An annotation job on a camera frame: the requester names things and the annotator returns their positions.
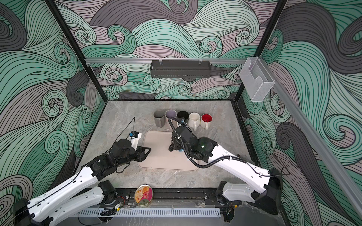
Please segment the grey upside-down mug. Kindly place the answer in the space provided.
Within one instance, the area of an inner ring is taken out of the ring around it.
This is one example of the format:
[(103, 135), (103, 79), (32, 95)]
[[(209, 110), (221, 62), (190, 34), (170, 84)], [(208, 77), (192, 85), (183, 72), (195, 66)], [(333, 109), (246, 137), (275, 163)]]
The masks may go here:
[(161, 111), (161, 110), (157, 110), (154, 112), (153, 116), (154, 116), (154, 121), (155, 121), (156, 126), (159, 128), (163, 128), (166, 123), (165, 112)]

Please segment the black mug white base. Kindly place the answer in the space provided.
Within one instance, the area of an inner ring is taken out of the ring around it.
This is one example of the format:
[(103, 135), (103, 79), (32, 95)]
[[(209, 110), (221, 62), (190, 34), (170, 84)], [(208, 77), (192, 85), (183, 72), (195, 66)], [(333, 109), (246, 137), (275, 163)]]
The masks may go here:
[(187, 122), (189, 119), (189, 113), (186, 111), (179, 111), (177, 113), (177, 119), (179, 119), (180, 121)]

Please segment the pink upside-down mug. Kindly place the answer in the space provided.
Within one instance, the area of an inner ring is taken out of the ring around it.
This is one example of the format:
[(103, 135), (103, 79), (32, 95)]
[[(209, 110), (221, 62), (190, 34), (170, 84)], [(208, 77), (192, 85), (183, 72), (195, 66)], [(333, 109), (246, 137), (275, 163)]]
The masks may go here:
[(165, 117), (166, 117), (166, 123), (169, 126), (170, 123), (168, 121), (169, 118), (175, 118), (177, 116), (177, 112), (175, 110), (169, 109), (165, 112)]

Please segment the cream mug red inside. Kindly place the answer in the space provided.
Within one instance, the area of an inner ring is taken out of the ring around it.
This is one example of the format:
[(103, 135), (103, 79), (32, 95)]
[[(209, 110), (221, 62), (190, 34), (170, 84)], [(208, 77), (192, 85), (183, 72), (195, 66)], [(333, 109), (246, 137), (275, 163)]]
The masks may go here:
[(200, 126), (206, 130), (210, 128), (213, 117), (210, 114), (203, 114), (200, 119)]

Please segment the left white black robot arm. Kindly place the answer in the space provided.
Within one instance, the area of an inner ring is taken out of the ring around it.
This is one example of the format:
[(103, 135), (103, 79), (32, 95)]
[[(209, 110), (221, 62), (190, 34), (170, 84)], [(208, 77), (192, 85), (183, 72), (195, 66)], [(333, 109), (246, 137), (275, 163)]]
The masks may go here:
[(105, 153), (85, 164), (78, 173), (31, 200), (25, 198), (14, 204), (14, 226), (54, 226), (68, 216), (100, 203), (112, 204), (116, 189), (104, 178), (120, 166), (132, 161), (142, 162), (152, 151), (141, 147), (137, 140), (116, 141)]

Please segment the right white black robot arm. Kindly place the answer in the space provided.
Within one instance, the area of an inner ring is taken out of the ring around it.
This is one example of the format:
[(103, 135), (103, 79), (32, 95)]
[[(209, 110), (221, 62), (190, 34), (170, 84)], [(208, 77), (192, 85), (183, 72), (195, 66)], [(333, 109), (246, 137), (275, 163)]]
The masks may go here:
[(207, 137), (196, 137), (187, 126), (172, 131), (172, 143), (182, 149), (193, 165), (200, 169), (219, 167), (236, 176), (243, 184), (220, 183), (218, 196), (221, 203), (245, 201), (268, 214), (277, 215), (283, 189), (282, 172), (275, 168), (257, 167), (224, 149)]

